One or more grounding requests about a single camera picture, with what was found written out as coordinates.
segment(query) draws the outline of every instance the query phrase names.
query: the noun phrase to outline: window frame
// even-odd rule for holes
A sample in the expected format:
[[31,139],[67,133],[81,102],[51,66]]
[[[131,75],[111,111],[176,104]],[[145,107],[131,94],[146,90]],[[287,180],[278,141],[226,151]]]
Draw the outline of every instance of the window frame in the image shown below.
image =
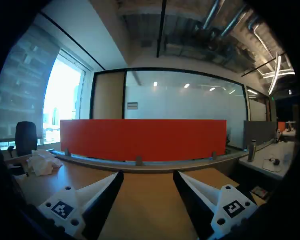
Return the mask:
[[[86,66],[84,66],[82,63],[80,63],[78,60],[76,60],[73,56],[71,56],[68,52],[66,52],[62,48],[60,49],[56,59],[63,62],[64,64],[71,67],[72,69],[81,72],[81,77],[80,77],[80,81],[79,81],[79,85],[78,85],[78,94],[77,94],[77,100],[76,100],[76,115],[75,115],[75,119],[80,119],[82,89],[83,89],[85,77],[87,75],[86,73],[87,73],[87,71],[90,71],[90,69],[87,68]],[[44,109],[44,103],[42,105],[42,118],[44,116],[43,109]],[[46,142],[45,143],[44,138],[45,138],[45,134],[42,133],[42,139],[40,139],[40,145],[56,143],[56,142]]]
[[124,119],[124,108],[125,108],[125,92],[126,92],[126,76],[127,72],[134,72],[134,71],[165,71],[165,72],[182,72],[182,73],[189,73],[189,74],[197,74],[201,76],[207,76],[211,78],[217,78],[220,80],[224,80],[227,82],[231,82],[237,85],[240,85],[242,87],[242,92],[243,92],[243,97],[245,99],[246,103],[246,119],[249,120],[249,114],[248,114],[248,100],[247,100],[247,95],[245,91],[245,85],[236,81],[233,81],[228,78],[224,78],[221,76],[205,73],[205,72],[198,72],[198,71],[193,71],[193,70],[186,70],[186,69],[179,69],[179,68],[154,68],[154,67],[149,67],[149,68],[120,68],[120,69],[113,69],[113,70],[105,70],[105,71],[100,71],[100,72],[95,72],[94,77],[93,77],[93,82],[92,82],[92,91],[91,91],[91,97],[90,97],[90,119],[93,118],[93,103],[94,103],[94,89],[96,88],[96,81],[97,81],[97,76],[100,74],[107,74],[107,73],[114,73],[114,72],[124,72],[124,85],[123,85],[123,94],[122,94],[122,119]]

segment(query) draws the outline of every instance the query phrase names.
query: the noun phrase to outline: orange partition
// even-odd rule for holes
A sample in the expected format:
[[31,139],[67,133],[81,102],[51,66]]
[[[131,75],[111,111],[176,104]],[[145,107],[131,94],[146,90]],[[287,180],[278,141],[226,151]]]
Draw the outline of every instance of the orange partition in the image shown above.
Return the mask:
[[60,121],[61,150],[87,157],[175,161],[222,155],[226,120],[90,119]]
[[278,129],[283,132],[286,129],[286,122],[278,122]]

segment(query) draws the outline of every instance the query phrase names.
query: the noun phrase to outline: window blind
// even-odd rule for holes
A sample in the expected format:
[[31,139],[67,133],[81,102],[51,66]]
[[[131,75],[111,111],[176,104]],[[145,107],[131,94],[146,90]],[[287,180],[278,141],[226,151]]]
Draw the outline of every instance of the window blind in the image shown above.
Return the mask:
[[0,141],[14,141],[16,125],[30,121],[42,138],[47,83],[60,48],[37,26],[11,49],[0,74]]

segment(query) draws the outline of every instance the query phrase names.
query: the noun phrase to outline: bottle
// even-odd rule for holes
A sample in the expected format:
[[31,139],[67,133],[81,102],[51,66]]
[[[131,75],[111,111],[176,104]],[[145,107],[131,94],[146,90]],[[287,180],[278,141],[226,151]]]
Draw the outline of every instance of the bottle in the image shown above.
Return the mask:
[[256,153],[256,141],[252,140],[249,146],[248,162],[252,162],[254,160],[255,153]]

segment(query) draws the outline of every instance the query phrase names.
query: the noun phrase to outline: tissue paper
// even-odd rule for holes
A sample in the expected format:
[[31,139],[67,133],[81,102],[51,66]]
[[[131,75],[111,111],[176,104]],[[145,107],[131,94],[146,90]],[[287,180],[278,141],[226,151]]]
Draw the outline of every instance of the tissue paper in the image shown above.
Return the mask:
[[53,154],[46,150],[32,150],[32,156],[27,160],[28,168],[33,168],[37,176],[52,173],[53,168],[59,168],[62,163]]

